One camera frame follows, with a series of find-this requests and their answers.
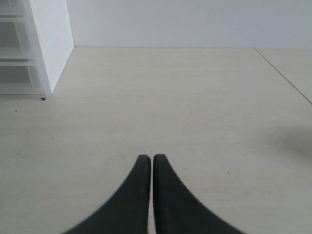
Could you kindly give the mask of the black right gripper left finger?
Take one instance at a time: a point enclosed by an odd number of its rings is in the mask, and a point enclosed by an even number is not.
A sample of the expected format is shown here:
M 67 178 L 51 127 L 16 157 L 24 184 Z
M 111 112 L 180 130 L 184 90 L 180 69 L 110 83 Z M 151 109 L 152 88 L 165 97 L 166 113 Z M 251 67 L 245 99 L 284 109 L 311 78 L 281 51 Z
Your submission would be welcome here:
M 97 211 L 67 234 L 146 234 L 151 188 L 151 159 L 139 155 L 128 176 Z

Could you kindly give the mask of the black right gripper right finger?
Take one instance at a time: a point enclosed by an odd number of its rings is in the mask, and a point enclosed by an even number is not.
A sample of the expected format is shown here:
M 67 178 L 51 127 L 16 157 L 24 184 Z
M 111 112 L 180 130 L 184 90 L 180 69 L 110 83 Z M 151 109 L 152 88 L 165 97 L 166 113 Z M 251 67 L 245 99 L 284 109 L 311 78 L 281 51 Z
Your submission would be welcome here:
M 157 234 L 241 233 L 207 209 L 162 154 L 153 159 L 153 207 Z

